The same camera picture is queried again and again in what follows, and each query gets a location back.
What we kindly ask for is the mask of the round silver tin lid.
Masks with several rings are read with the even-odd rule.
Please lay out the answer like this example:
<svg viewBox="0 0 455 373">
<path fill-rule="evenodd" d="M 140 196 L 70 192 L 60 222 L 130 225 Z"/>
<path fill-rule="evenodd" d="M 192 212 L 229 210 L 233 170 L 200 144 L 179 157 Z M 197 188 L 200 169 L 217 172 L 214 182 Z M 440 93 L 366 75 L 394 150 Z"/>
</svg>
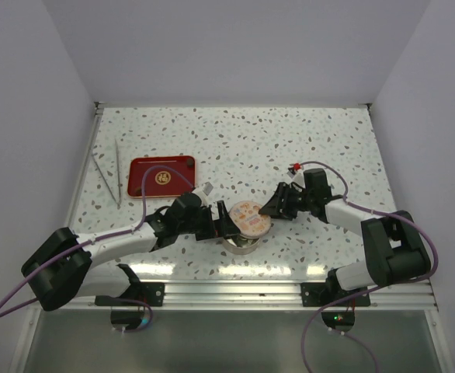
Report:
<svg viewBox="0 0 455 373">
<path fill-rule="evenodd" d="M 259 239 L 271 228 L 271 217 L 261 214 L 262 205 L 244 200 L 236 203 L 229 211 L 229 217 L 247 239 Z"/>
</svg>

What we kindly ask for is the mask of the round silver tin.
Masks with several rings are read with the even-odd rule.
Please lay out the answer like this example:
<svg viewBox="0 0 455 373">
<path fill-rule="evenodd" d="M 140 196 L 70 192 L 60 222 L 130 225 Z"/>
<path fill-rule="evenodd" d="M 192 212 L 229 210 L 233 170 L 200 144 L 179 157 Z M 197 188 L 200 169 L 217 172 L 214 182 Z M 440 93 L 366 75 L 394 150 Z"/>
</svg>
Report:
<svg viewBox="0 0 455 373">
<path fill-rule="evenodd" d="M 234 255 L 247 255 L 254 252 L 260 243 L 260 238 L 247 238 L 243 235 L 223 237 L 223 247 Z"/>
</svg>

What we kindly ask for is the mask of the silver metal tweezers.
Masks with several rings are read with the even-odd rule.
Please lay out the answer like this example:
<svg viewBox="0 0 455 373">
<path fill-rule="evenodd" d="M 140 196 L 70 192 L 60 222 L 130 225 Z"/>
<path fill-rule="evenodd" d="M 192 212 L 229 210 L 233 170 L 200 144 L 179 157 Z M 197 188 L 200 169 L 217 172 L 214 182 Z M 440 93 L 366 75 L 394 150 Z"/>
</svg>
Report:
<svg viewBox="0 0 455 373">
<path fill-rule="evenodd" d="M 121 185 L 120 149 L 116 138 L 105 151 L 92 152 L 91 160 L 112 201 L 120 208 L 123 199 Z"/>
</svg>

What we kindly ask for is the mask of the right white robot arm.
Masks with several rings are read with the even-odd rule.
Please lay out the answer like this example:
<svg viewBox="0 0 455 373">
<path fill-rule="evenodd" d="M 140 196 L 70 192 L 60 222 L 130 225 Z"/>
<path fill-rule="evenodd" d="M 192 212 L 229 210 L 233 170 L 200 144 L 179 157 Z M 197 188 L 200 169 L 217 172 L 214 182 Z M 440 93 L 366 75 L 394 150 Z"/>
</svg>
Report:
<svg viewBox="0 0 455 373">
<path fill-rule="evenodd" d="M 426 275 L 432 264 L 429 254 L 405 211 L 379 213 L 361 210 L 334 195 L 323 169 L 290 169 L 292 181 L 278 184 L 259 213 L 292 221 L 308 212 L 319 221 L 344 228 L 363 240 L 364 260 L 328 272 L 318 301 L 342 305 L 367 288 L 384 288 Z"/>
</svg>

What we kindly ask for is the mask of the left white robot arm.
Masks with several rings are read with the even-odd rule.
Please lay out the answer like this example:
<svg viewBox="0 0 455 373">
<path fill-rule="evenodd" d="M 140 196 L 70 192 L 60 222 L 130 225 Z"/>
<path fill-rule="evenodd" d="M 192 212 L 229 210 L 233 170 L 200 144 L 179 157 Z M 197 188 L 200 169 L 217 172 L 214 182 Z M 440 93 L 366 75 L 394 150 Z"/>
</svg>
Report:
<svg viewBox="0 0 455 373">
<path fill-rule="evenodd" d="M 129 270 L 111 270 L 108 263 L 163 249 L 181 235 L 203 241 L 239 234 L 222 200 L 217 202 L 217 212 L 214 218 L 198 194 L 184 193 L 137 225 L 92 234 L 59 228 L 23 264 L 21 273 L 47 312 L 84 296 L 110 296 L 132 305 L 139 299 L 140 285 Z"/>
</svg>

